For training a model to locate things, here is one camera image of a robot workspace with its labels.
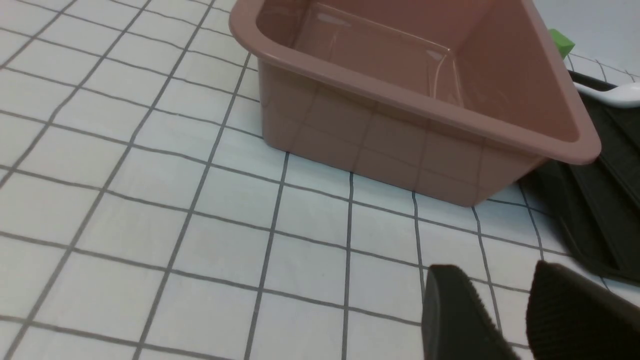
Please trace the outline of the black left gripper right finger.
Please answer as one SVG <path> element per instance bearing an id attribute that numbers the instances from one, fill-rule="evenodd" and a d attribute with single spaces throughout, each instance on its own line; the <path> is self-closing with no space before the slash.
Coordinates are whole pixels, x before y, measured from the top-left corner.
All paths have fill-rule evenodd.
<path id="1" fill-rule="evenodd" d="M 562 264 L 540 260 L 526 308 L 537 360 L 637 360 L 638 306 Z"/>

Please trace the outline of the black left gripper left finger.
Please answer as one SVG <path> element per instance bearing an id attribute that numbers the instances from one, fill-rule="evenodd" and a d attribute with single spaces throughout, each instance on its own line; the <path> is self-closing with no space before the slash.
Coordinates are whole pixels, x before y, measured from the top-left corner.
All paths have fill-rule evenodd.
<path id="1" fill-rule="evenodd" d="M 455 265 L 429 268 L 422 310 L 425 360 L 517 360 L 470 278 Z"/>

